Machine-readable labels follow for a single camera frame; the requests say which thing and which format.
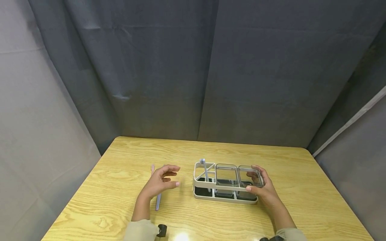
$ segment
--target gray fabric backdrop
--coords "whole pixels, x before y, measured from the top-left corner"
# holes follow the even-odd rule
[[[326,142],[355,121],[356,115],[366,112],[386,94],[386,22],[366,51],[362,60],[339,95],[308,150],[317,154]]]
[[[386,97],[316,160],[375,240],[386,240]]]
[[[28,1],[2,0],[0,240],[41,240],[99,158]]]
[[[386,19],[382,0],[29,1],[101,152],[116,135],[307,147]]]
[[[198,140],[307,147],[386,1],[220,1]]]

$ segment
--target gray wall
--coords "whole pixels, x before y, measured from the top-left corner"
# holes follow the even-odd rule
[[[27,0],[0,3],[0,240],[40,240],[100,158]]]
[[[385,97],[316,156],[375,240],[386,240],[385,159]]]

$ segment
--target beige sleeve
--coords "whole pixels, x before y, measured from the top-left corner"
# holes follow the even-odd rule
[[[283,228],[277,231],[276,235],[282,237],[285,241],[307,241],[303,232],[297,228]]]
[[[126,228],[123,241],[154,241],[159,228],[152,224],[150,220],[140,220],[129,222]]]

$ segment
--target wooden table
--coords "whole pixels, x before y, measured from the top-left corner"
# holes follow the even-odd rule
[[[44,241],[122,240],[135,199],[151,164],[176,164],[181,186],[162,194],[151,221],[166,224],[163,241],[246,240],[274,235],[269,216],[256,205],[193,197],[193,167],[207,162],[258,164],[308,240],[372,240],[310,153],[302,148],[118,137],[59,215]]]

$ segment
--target right hand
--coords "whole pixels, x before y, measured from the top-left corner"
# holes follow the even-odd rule
[[[260,170],[261,175],[263,176],[265,186],[255,187],[248,186],[246,190],[250,193],[258,195],[268,208],[273,208],[277,204],[281,203],[281,200],[276,192],[275,187],[273,186],[272,180],[269,178],[267,171],[257,165],[252,166],[253,169]]]
[[[179,182],[172,182],[169,176],[176,176],[179,169],[180,167],[175,165],[165,165],[155,170],[139,196],[152,199],[166,189],[178,187]]]

